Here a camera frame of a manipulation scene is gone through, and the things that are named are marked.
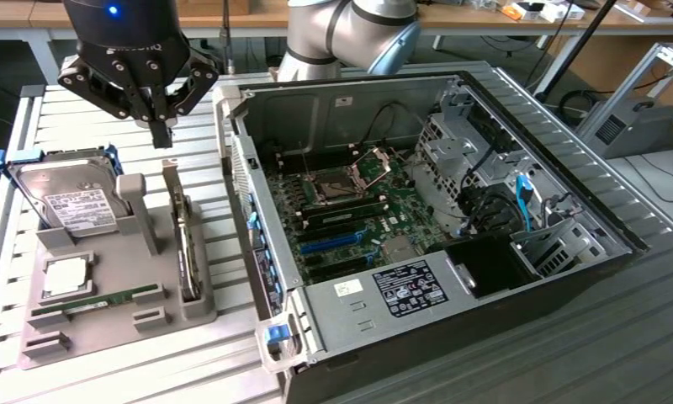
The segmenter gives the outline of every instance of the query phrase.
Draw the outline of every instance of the hard drive label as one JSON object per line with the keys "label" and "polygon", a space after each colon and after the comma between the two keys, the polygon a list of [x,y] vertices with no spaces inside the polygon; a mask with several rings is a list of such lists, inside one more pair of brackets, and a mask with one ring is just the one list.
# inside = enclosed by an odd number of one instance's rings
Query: hard drive label
{"label": "hard drive label", "polygon": [[374,275],[392,316],[402,317],[450,301],[427,261]]}
{"label": "hard drive label", "polygon": [[113,226],[117,223],[101,189],[48,195],[45,198],[68,231]]}

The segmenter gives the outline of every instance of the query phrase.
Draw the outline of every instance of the green circuit board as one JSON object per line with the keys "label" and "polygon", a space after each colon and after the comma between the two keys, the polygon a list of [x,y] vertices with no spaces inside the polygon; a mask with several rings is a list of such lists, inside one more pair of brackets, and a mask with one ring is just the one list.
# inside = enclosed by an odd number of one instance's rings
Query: green circuit board
{"label": "green circuit board", "polygon": [[[320,283],[326,280],[360,272],[368,268],[378,268],[382,265],[399,262],[406,256],[403,254],[390,254],[391,245],[404,245],[408,240],[407,257],[410,254],[423,255],[431,245],[444,242],[450,237],[439,228],[435,219],[428,213],[428,206],[414,187],[410,187],[408,175],[400,164],[392,159],[388,163],[391,172],[374,184],[368,190],[359,194],[347,184],[347,178],[354,186],[350,167],[336,167],[292,175],[268,175],[270,188],[274,194],[274,201],[282,215],[282,222],[290,241],[290,247],[295,255],[295,260],[302,271],[302,277],[308,284]],[[374,155],[368,155],[358,165],[360,177],[371,182],[384,172],[383,161]],[[334,186],[328,186],[327,192],[319,187],[320,178],[327,178]],[[331,198],[326,202],[324,194]],[[306,233],[304,222],[298,212],[319,209],[327,203],[330,206],[339,206],[359,200],[386,198],[380,206],[380,212],[372,217],[350,221],[350,225],[356,225],[362,232],[362,242],[343,247],[326,249],[320,252],[302,253],[302,247],[310,242],[300,242],[300,235]],[[319,256],[320,262],[311,263],[311,258]],[[368,257],[366,264],[346,265],[339,270],[332,270],[334,264],[348,263]]]}

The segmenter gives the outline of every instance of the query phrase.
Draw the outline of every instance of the slatted metal surface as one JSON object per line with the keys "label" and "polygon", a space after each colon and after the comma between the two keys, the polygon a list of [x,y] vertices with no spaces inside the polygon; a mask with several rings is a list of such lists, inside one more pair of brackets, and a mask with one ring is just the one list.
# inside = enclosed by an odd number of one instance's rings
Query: slatted metal surface
{"label": "slatted metal surface", "polygon": [[[598,196],[652,246],[631,269],[595,285],[552,316],[354,392],[335,402],[673,402],[673,226],[594,164],[548,123],[504,75],[486,63],[466,69],[494,91]],[[266,75],[248,80],[264,81]],[[220,83],[235,83],[223,79]],[[25,313],[37,218],[16,198],[0,265],[0,402],[268,402],[276,378],[259,365],[252,294],[227,207],[210,98],[178,127],[175,148],[155,151],[147,132],[113,120],[57,88],[39,100],[33,140],[61,148],[75,139],[112,141],[127,172],[147,176],[150,206],[167,203],[160,159],[179,157],[187,192],[206,209],[204,231],[218,322],[23,372],[15,368]]]}

